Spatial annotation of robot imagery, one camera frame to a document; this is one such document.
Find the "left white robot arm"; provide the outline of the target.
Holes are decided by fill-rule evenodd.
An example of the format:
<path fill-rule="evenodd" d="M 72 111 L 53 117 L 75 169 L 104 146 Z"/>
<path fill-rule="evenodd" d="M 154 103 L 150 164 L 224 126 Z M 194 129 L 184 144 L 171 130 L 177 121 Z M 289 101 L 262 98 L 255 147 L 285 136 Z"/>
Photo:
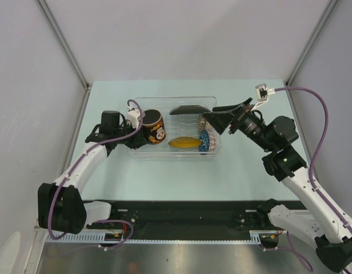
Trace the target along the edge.
<path fill-rule="evenodd" d="M 85 146 L 75 162 L 53 183 L 43 183 L 38 189 L 38 224 L 57 240 L 55 231 L 78 234 L 87 225 L 100 221 L 113 228 L 119 223 L 119 213 L 108 202 L 85 203 L 81 193 L 94 171 L 117 145 L 136 149 L 145 144 L 141 132 L 141 112 L 133 108 L 126 115 L 104 111 L 85 140 Z"/>

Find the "pink patterned bowl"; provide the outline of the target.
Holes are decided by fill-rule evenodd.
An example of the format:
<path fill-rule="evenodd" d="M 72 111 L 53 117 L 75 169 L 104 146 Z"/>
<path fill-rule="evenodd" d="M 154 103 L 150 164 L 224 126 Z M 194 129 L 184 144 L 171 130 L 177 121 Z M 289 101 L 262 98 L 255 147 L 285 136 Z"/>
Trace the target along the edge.
<path fill-rule="evenodd" d="M 198 117 L 198 132 L 199 132 L 199 134 L 204 130 L 206 130 L 208 132 L 212 132 L 214 129 L 211 126 L 211 124 L 200 114 Z"/>

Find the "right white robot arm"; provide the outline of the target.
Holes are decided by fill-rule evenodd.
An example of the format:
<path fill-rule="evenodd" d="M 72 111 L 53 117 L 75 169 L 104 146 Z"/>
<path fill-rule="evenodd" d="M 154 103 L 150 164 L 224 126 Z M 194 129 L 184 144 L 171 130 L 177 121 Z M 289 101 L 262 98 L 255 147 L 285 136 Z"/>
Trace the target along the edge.
<path fill-rule="evenodd" d="M 240 131 L 263 149 L 267 153 L 262 159 L 266 172 L 294 193 L 314 218 L 309 221 L 270 199 L 257 214 L 258 225 L 293 233 L 315 249 L 329 270 L 345 270 L 352 263 L 352 218 L 309 174 L 309 166 L 292 146 L 299 138 L 294 120 L 278 116 L 266 124 L 251 99 L 238 105 L 214 107 L 202 117 L 217 133 Z"/>

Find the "red interior dark mug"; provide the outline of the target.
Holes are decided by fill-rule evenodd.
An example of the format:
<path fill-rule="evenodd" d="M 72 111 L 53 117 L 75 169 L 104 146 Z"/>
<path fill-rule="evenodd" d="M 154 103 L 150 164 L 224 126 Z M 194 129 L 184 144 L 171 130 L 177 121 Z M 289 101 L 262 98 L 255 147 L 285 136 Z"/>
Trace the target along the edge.
<path fill-rule="evenodd" d="M 166 139 L 165 124 L 160 111 L 148 109 L 144 112 L 142 133 L 151 145 L 160 144 Z"/>

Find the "blue triangle patterned bowl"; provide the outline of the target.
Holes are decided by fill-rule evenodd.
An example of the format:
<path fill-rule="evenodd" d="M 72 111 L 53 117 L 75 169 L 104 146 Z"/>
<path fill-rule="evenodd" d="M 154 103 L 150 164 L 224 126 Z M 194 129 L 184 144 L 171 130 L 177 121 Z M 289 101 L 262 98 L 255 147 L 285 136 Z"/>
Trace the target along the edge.
<path fill-rule="evenodd" d="M 216 152 L 218 142 L 214 133 L 203 130 L 199 135 L 199 140 L 201 144 L 198 147 L 198 151 L 202 155 L 206 155 L 209 152 Z"/>

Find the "clear plastic dish rack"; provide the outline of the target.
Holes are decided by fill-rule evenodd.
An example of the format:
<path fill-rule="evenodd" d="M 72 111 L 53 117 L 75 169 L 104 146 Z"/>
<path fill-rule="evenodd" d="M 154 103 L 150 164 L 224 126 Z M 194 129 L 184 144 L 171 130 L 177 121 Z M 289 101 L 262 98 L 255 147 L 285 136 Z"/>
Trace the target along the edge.
<path fill-rule="evenodd" d="M 193 137 L 199 139 L 198 117 L 200 114 L 169 115 L 170 110 L 178 106 L 201 105 L 210 111 L 217 106 L 214 96 L 187 96 L 187 97 L 138 97 L 135 99 L 144 111 L 155 109 L 161 112 L 166 130 L 166 139 L 158 145 L 147 144 L 132 151 L 138 159 L 207 159 L 215 157 L 221 150 L 221 138 L 214 129 L 212 133 L 217 137 L 216 152 L 202 155 L 198 147 L 174 148 L 168 142 L 178 137 Z"/>

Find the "yellow brown round saucer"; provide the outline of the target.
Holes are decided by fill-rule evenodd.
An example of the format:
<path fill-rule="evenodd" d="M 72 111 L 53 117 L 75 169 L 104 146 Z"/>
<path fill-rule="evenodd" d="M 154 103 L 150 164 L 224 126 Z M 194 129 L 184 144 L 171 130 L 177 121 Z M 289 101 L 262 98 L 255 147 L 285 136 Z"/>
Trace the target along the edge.
<path fill-rule="evenodd" d="M 168 145 L 174 148 L 194 148 L 199 147 L 202 141 L 193 137 L 178 137 L 170 140 Z"/>

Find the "black floral square plate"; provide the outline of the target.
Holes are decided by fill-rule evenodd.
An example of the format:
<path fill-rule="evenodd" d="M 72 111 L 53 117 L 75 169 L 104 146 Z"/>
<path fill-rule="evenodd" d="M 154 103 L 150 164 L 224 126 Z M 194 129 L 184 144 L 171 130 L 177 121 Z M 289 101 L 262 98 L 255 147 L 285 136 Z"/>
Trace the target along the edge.
<path fill-rule="evenodd" d="M 187 105 L 173 108 L 170 110 L 169 115 L 191 115 L 203 114 L 205 112 L 210 112 L 210 109 L 201 105 Z"/>

